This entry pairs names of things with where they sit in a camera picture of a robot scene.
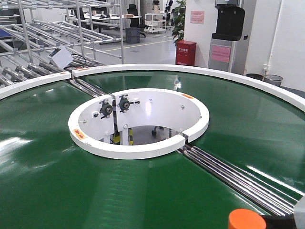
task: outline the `white control box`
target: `white control box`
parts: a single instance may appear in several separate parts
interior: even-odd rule
[[[55,64],[62,69],[73,61],[71,53],[65,47],[55,49],[48,55],[48,58],[52,64]]]

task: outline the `cable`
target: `cable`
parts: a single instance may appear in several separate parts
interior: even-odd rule
[[[81,64],[75,65],[75,66],[67,66],[67,67],[64,67],[64,68],[63,68],[64,70],[69,70],[69,68],[71,68],[71,67],[75,68],[75,67],[81,67],[81,66],[86,65],[87,60],[86,60],[85,57],[83,57],[83,56],[81,56],[81,55],[78,55],[78,54],[71,54],[71,56],[80,56],[81,58],[83,58],[83,59],[85,60],[85,63],[81,63]]]

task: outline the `white inner ring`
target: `white inner ring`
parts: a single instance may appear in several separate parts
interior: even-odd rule
[[[119,107],[124,95],[131,102],[126,112]],[[99,112],[101,102],[108,100],[112,105],[113,99],[116,118],[113,112],[106,118]],[[120,131],[121,145],[109,144],[115,132],[114,123]],[[171,90],[145,88],[91,99],[72,112],[68,125],[73,141],[90,153],[115,159],[144,159],[181,148],[186,140],[191,142],[200,137],[208,123],[209,111],[196,98]],[[179,134],[157,143],[129,146],[128,128],[136,126],[163,126]]]

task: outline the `bolt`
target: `bolt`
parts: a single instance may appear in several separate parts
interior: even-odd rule
[[[124,108],[128,108],[128,107],[129,107],[129,103],[127,103],[127,102],[126,102],[126,103],[123,103],[123,107],[124,107]]]
[[[111,107],[107,107],[106,108],[106,113],[110,114],[112,112],[112,108]]]

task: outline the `red fire extinguisher box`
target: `red fire extinguisher box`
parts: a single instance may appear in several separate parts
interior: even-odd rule
[[[176,42],[176,64],[195,65],[196,42],[177,41]]]

